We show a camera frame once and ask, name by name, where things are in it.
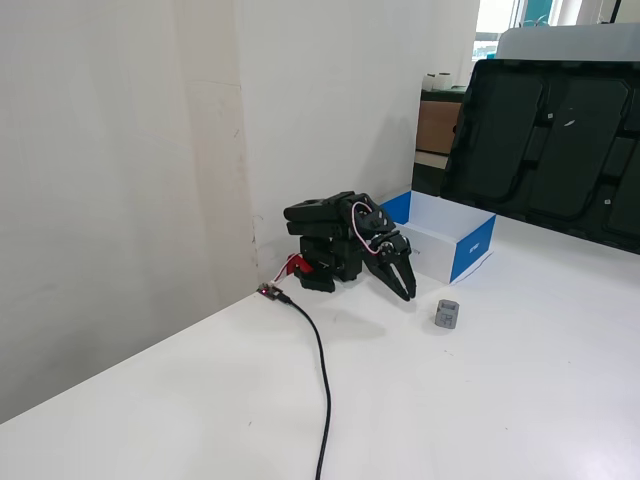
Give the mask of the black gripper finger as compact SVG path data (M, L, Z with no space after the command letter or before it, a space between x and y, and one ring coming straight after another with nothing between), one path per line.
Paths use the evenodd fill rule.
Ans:
M416 280L408 254L399 257L396 264L399 279L403 285L403 299L413 299L416 296Z
M403 300L408 299L404 267L399 261L389 261L381 257L367 257L366 266L371 274L384 283L398 297Z

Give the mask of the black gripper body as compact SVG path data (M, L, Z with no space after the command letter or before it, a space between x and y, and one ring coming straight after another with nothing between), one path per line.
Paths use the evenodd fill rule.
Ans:
M368 245L380 262L396 263L411 254L409 240L399 231L393 230L375 235Z

